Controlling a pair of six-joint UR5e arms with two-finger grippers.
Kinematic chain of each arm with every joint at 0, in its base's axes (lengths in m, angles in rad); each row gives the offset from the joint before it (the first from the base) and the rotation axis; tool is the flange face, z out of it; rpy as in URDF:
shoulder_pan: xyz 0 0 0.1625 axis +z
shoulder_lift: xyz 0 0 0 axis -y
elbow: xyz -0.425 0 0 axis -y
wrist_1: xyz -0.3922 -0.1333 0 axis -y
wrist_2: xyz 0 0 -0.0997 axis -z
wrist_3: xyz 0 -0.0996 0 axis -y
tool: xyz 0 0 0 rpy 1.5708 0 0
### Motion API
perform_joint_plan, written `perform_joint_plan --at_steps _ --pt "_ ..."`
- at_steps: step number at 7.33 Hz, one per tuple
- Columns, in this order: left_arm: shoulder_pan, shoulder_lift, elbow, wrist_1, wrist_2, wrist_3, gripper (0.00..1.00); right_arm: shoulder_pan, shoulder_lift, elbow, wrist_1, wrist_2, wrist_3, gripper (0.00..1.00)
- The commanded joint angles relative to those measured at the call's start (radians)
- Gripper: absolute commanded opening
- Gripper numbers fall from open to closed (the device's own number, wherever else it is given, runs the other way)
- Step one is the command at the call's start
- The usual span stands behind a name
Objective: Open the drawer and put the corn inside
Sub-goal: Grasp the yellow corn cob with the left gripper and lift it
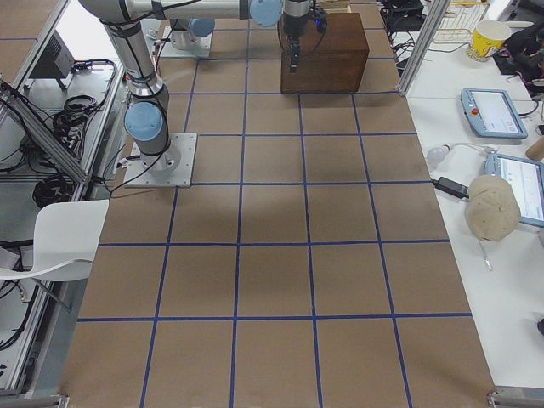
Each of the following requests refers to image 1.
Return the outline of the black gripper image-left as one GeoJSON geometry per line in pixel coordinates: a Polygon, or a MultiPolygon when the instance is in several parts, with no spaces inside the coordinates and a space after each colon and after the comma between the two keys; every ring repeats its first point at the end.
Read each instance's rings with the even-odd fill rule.
{"type": "Polygon", "coordinates": [[[286,0],[283,2],[282,28],[287,35],[291,73],[297,71],[300,60],[299,37],[305,33],[306,25],[310,21],[314,22],[320,34],[326,32],[326,11],[316,1],[286,0]]]}

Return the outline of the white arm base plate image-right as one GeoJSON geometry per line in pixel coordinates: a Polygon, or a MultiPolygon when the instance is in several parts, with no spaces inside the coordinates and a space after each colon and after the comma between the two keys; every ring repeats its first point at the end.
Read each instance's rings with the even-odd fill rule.
{"type": "Polygon", "coordinates": [[[196,37],[189,31],[172,31],[166,25],[163,37],[168,41],[161,44],[158,54],[162,59],[207,59],[210,54],[212,37],[196,37]]]}

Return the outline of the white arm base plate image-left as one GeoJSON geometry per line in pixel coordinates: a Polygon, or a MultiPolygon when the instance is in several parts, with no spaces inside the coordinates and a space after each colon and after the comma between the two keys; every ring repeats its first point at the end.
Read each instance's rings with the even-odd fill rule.
{"type": "Polygon", "coordinates": [[[196,133],[171,133],[168,150],[156,161],[155,157],[140,155],[133,144],[123,183],[128,188],[157,188],[179,186],[189,188],[196,155],[196,133]]]}

